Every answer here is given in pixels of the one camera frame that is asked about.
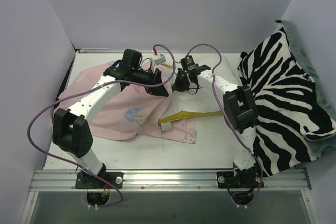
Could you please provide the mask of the pink pillowcase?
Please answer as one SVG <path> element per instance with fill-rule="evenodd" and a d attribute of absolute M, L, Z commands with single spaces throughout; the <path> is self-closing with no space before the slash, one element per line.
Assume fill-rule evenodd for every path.
<path fill-rule="evenodd" d="M 58 98 L 62 99 L 92 89 L 112 63 L 114 61 L 82 71 Z M 137 134 L 144 134 L 195 144 L 196 124 L 193 119 L 180 119 L 172 122 L 170 130 L 162 131 L 159 119 L 172 100 L 171 88 L 168 84 L 164 86 L 170 94 L 169 97 L 150 95 L 140 86 L 127 86 L 94 117 L 90 124 L 92 135 L 123 141 L 135 138 Z"/>

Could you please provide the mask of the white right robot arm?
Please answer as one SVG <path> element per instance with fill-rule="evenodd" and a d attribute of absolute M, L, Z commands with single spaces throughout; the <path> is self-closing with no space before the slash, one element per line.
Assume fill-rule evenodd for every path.
<path fill-rule="evenodd" d="M 252 178 L 248 169 L 256 164 L 253 142 L 258 112 L 251 89 L 216 75 L 207 65 L 196 64 L 191 55 L 182 58 L 180 63 L 173 89 L 182 92 L 193 86 L 213 93 L 226 124 L 237 138 L 234 165 L 239 170 L 233 173 L 233 181 L 239 187 L 246 186 Z"/>

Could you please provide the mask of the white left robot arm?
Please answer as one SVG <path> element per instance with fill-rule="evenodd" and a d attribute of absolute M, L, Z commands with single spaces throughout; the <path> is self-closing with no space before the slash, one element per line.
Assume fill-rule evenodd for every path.
<path fill-rule="evenodd" d="M 165 62 L 165 57 L 156 51 L 153 54 L 150 67 L 145 70 L 141 66 L 142 54 L 126 49 L 122 59 L 109 66 L 91 90 L 78 95 L 78 102 L 54 113 L 53 143 L 67 152 L 77 166 L 88 171 L 87 181 L 94 188 L 106 183 L 106 174 L 102 172 L 104 164 L 92 150 L 93 137 L 89 128 L 98 112 L 130 84 L 139 84 L 150 95 L 169 95 L 158 68 Z"/>

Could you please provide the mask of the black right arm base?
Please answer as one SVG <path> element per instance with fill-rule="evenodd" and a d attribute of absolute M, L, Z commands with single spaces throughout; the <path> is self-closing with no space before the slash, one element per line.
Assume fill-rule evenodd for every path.
<path fill-rule="evenodd" d="M 255 172 L 221 171 L 216 173 L 216 177 L 218 188 L 251 189 L 259 186 L 259 177 Z"/>

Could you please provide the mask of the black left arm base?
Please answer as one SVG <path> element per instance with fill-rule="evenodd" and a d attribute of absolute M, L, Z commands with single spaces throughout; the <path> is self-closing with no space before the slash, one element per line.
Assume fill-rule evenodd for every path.
<path fill-rule="evenodd" d="M 124 173 L 122 172 L 105 172 L 101 176 L 104 180 L 111 183 L 117 189 L 122 188 Z M 75 189 L 104 189 L 106 183 L 88 175 L 85 172 L 79 172 L 75 183 Z"/>

